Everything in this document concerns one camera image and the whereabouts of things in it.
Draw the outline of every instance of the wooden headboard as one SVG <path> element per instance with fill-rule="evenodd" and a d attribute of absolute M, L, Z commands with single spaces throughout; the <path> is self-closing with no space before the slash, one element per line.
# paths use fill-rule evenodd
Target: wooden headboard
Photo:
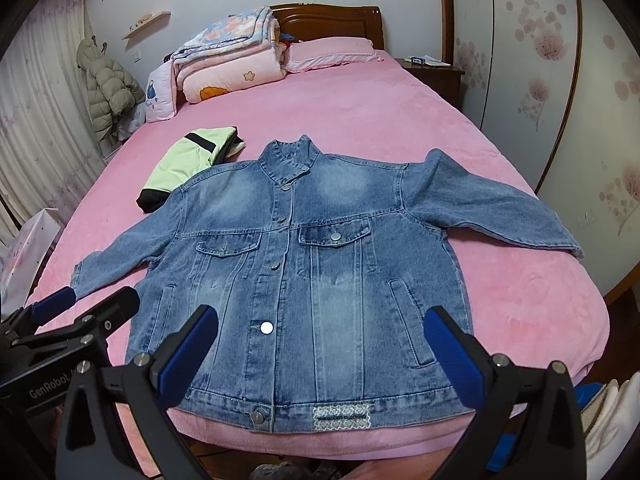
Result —
<path fill-rule="evenodd" d="M 296 40 L 331 36 L 368 38 L 373 48 L 385 49 L 382 15 L 378 7 L 338 7 L 322 4 L 283 4 L 271 7 L 280 31 Z"/>

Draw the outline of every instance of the nightstand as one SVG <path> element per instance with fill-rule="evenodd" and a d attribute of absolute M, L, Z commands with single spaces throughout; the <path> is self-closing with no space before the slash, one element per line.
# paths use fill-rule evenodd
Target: nightstand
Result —
<path fill-rule="evenodd" d="M 460 109 L 460 78 L 464 70 L 452 66 L 429 66 L 396 59 L 402 68 L 438 93 L 447 103 Z"/>

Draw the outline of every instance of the chest pocket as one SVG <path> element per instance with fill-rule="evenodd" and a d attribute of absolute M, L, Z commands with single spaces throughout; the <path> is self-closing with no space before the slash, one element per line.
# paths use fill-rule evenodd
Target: chest pocket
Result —
<path fill-rule="evenodd" d="M 298 235 L 298 274 L 337 284 L 376 270 L 369 218 L 303 227 Z"/>
<path fill-rule="evenodd" d="M 190 278 L 216 286 L 234 278 L 241 269 L 245 276 L 260 246 L 260 236 L 261 233 L 200 236 Z"/>

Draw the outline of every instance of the pink bed sheet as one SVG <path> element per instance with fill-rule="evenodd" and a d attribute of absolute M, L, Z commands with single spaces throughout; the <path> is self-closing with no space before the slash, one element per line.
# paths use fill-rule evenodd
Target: pink bed sheet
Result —
<path fill-rule="evenodd" d="M 162 123 L 145 124 L 123 146 L 82 200 L 64 231 L 30 301 L 68 285 L 74 265 L 102 250 L 143 213 L 135 199 L 167 149 L 196 128 L 235 125 L 246 142 L 240 159 L 259 156 L 270 140 L 307 134 L 325 153 L 388 162 L 418 162 L 440 148 L 469 171 L 532 190 L 492 143 L 434 91 L 389 55 L 358 63 L 288 75 L 279 82 L 185 105 Z M 575 381 L 602 354 L 609 319 L 598 289 L 570 254 L 511 247 L 469 230 L 454 230 L 476 337 L 490 353 L 504 352 L 521 365 L 564 361 Z M 71 322 L 123 285 L 142 279 L 137 270 L 119 283 L 79 301 L 46 328 Z M 109 340 L 114 364 L 124 360 L 129 325 Z M 147 472 L 152 461 L 126 409 L 121 410 L 134 449 Z M 305 435 L 252 433 L 179 410 L 178 430 L 232 449 L 300 456 L 389 458 L 452 446 L 469 415 L 411 428 Z"/>

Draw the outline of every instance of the wall shelf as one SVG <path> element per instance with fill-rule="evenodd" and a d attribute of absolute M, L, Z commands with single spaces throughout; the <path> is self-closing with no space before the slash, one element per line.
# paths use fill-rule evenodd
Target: wall shelf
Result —
<path fill-rule="evenodd" d="M 138 28 L 134 28 L 133 30 L 130 30 L 126 36 L 122 37 L 122 39 L 128 40 L 132 38 L 135 34 L 139 33 L 141 30 L 147 28 L 153 22 L 156 22 L 157 20 L 163 18 L 164 16 L 170 16 L 170 15 L 171 15 L 171 12 L 169 12 L 168 10 L 163 10 L 162 12 L 158 12 L 157 14 L 154 14 L 149 20 L 147 20 L 145 23 L 140 25 Z"/>

